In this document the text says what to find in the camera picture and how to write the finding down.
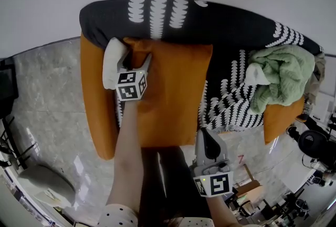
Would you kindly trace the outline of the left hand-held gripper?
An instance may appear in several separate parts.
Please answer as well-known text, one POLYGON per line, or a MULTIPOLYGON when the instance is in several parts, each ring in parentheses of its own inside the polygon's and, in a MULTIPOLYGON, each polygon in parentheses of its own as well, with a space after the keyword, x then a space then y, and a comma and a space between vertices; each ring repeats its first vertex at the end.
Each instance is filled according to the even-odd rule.
POLYGON ((129 70, 128 57, 130 51, 119 59, 117 63, 117 83, 115 86, 118 98, 121 101, 140 100, 147 89, 148 69, 152 60, 152 54, 149 53, 139 69, 129 70))

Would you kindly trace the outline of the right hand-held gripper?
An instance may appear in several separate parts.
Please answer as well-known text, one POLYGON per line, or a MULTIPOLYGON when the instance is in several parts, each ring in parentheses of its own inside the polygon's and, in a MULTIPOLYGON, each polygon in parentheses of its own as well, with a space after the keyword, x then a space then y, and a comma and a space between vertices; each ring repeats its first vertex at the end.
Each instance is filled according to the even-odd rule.
POLYGON ((227 146, 222 138, 211 130, 200 128, 196 134, 195 155, 190 169, 199 195, 211 198, 231 193, 233 172, 226 159, 227 146), (207 159, 218 162, 206 165, 207 159))

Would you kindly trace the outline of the orange cushion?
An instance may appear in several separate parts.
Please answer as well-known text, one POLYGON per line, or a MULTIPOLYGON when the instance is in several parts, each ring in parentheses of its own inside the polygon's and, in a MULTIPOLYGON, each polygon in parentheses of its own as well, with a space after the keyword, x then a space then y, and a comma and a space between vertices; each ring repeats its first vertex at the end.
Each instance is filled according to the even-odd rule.
POLYGON ((305 99, 302 96, 289 106, 280 104, 266 106, 264 111, 264 141, 266 145, 283 134, 290 124, 301 115, 304 103, 305 99))
POLYGON ((141 147, 193 145, 212 45, 173 44, 125 37, 131 48, 131 67, 151 63, 148 86, 138 102, 141 147))

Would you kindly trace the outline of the person's right forearm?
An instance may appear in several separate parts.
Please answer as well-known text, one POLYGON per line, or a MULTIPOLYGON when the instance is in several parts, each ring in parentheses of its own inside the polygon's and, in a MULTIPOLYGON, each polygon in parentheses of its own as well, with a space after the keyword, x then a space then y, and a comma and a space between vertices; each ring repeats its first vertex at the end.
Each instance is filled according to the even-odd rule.
POLYGON ((238 221, 221 196, 206 198, 215 227, 237 227, 238 221))

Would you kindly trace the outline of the person's left forearm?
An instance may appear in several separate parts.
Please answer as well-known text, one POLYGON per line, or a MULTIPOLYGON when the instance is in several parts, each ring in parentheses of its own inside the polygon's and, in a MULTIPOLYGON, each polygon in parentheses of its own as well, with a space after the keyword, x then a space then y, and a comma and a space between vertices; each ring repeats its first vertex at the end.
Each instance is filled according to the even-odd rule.
POLYGON ((114 155, 114 178, 107 204, 121 204, 138 213, 144 168, 138 138, 138 103, 127 101, 114 155))

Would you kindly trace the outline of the person's black trousers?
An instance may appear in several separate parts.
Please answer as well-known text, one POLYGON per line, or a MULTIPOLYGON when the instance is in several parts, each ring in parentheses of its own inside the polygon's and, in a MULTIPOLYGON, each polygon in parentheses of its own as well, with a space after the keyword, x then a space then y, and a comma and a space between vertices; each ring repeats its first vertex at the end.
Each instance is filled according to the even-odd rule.
POLYGON ((161 227, 196 217, 195 184, 179 147, 141 149, 144 178, 139 227, 161 227))

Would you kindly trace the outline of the orange sofa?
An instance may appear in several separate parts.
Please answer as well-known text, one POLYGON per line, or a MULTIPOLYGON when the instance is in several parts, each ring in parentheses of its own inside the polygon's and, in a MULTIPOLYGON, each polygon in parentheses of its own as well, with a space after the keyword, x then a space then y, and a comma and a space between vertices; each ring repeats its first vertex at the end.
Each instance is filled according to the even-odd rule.
MULTIPOLYGON (((118 40, 130 51, 128 65, 131 67, 132 50, 124 42, 124 38, 118 40)), ((102 68, 106 47, 99 48, 94 45, 83 35, 81 30, 81 83, 88 125, 98 155, 102 159, 109 160, 114 157, 118 132, 123 117, 123 103, 118 99, 116 90, 109 90, 103 87, 102 68)))

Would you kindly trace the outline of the black white patterned throw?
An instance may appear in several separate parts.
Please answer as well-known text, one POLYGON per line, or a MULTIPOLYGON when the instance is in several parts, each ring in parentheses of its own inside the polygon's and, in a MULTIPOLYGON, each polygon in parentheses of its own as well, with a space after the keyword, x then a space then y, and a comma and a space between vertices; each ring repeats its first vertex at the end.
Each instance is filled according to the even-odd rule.
POLYGON ((255 86, 244 83, 254 50, 298 45, 313 55, 317 43, 277 21, 253 12, 197 0, 105 0, 79 13, 83 35, 99 48, 111 38, 158 39, 213 46, 205 88, 198 109, 201 127, 242 131, 263 124, 248 112, 255 86))

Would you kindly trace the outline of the black office chair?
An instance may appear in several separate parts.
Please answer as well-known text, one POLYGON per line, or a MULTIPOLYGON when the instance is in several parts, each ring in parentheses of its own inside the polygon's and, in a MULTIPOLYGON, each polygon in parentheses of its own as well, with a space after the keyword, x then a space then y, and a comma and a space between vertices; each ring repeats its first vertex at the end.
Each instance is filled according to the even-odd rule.
POLYGON ((323 134, 313 130, 304 131, 298 139, 300 150, 314 159, 327 159, 332 156, 328 143, 323 134))

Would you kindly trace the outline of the green fleece blanket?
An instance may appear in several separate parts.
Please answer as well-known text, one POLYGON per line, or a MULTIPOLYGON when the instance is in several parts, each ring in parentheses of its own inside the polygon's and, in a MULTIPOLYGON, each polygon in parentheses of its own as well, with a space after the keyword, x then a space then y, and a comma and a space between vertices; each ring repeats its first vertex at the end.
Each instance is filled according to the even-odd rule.
POLYGON ((248 60, 245 83, 255 85, 250 112, 262 114, 267 105, 290 106, 299 100, 315 67, 314 55, 297 45, 254 52, 248 60))

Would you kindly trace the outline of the person's white dotted shirt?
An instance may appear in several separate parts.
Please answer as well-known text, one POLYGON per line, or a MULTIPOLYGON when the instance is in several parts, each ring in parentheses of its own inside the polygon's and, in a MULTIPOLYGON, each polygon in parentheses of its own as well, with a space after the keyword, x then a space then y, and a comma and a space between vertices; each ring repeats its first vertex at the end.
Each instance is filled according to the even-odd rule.
MULTIPOLYGON (((171 220, 164 220, 160 226, 159 223, 153 223, 149 227, 215 227, 210 218, 199 217, 177 217, 171 220)), ((140 227, 136 213, 121 204, 106 205, 95 227, 140 227)))

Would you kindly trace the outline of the grey garment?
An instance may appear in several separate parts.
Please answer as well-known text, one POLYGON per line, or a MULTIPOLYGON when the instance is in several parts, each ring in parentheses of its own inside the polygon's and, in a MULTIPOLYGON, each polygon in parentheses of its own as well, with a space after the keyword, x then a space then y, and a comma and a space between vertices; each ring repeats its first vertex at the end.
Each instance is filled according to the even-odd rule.
POLYGON ((309 104, 315 104, 320 90, 320 85, 324 81, 326 59, 322 52, 314 57, 315 66, 311 77, 308 79, 304 90, 304 98, 309 104))

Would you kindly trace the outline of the black glass stand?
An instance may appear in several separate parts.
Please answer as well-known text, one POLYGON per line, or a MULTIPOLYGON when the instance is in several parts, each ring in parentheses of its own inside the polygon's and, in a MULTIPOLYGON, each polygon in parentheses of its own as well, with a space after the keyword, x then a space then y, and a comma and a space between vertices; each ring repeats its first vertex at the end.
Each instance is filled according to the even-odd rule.
POLYGON ((18 98, 16 70, 10 59, 0 60, 0 120, 10 115, 14 100, 18 98))

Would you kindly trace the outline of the yellow white booklet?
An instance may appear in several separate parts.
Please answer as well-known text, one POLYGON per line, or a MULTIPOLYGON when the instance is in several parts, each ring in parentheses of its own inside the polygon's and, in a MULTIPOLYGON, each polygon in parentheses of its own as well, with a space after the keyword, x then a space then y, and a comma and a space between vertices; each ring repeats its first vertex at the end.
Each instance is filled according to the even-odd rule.
POLYGON ((49 190, 44 190, 36 193, 34 198, 51 207, 62 207, 62 202, 49 190))

